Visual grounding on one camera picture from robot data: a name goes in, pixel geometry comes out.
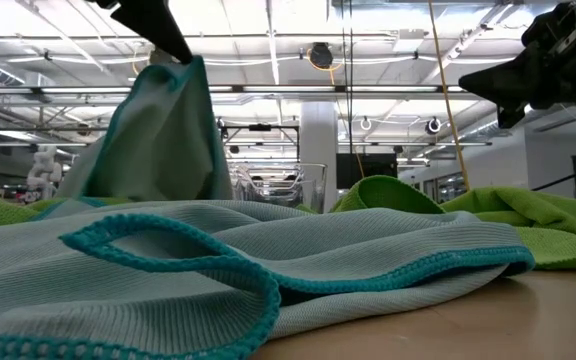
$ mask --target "white column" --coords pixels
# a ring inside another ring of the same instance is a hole
[[[324,212],[337,201],[337,112],[334,102],[301,104],[301,162],[327,166]]]

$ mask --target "cloth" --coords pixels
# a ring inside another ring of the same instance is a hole
[[[0,226],[0,358],[234,359],[532,268],[466,212],[144,202]]]
[[[0,198],[0,226],[58,217],[66,209],[69,209],[66,214],[70,214],[73,209],[82,211],[126,202],[130,202],[130,200],[121,198],[79,198],[76,200],[53,198],[21,206],[6,202]]]
[[[386,207],[421,214],[469,211],[483,221],[515,226],[538,269],[576,269],[576,199],[510,187],[486,187],[437,205],[388,176],[355,184],[334,211]]]
[[[203,59],[145,68],[106,136],[75,162],[56,196],[231,199]]]

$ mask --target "wooden table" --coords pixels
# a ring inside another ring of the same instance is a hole
[[[497,279],[437,306],[277,339],[252,359],[576,360],[576,272]]]

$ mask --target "light blue cloth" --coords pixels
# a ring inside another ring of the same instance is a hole
[[[269,338],[434,305],[534,266],[511,226],[466,212],[58,210],[0,226],[0,358],[244,358]]]
[[[145,68],[106,136],[75,161],[57,196],[231,199],[203,59]]]

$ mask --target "white figure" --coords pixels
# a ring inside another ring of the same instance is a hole
[[[57,190],[52,183],[61,181],[61,164],[55,162],[56,153],[55,146],[39,146],[39,150],[33,155],[35,163],[28,173],[26,183],[28,193],[35,189],[41,190],[41,200],[50,199]]]

